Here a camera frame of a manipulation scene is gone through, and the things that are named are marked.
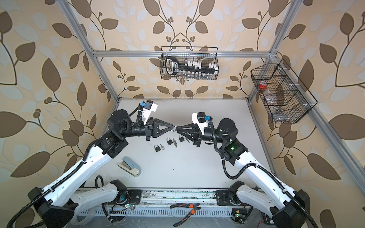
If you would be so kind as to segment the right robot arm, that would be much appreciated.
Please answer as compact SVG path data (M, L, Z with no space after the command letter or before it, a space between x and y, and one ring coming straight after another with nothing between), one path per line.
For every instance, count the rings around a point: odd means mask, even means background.
M307 221L318 227L310 214L310 198L296 191L262 166L238 139L236 124L229 118L214 127L204 116L194 123L177 126L178 134L199 146L211 142L221 158L224 174L235 183L230 187L231 203L247 203L272 219L278 228L301 228Z

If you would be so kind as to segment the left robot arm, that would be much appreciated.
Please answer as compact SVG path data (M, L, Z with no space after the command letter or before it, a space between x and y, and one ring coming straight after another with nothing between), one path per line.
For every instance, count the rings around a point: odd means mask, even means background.
M82 159L56 181L43 189L34 188L30 191L30 203L10 219L7 227L12 228L16 220L31 207L36 209L42 219L33 227L45 225L48 228L62 228L67 225L75 216L77 207L82 204L81 201L72 199L72 195L92 174L128 145L128 137L145 136L150 141L151 138L158 138L173 130L173 124L150 117L157 107L151 100L141 102L133 111L137 113L135 122L126 110L114 111L107 120L107 133L92 141Z

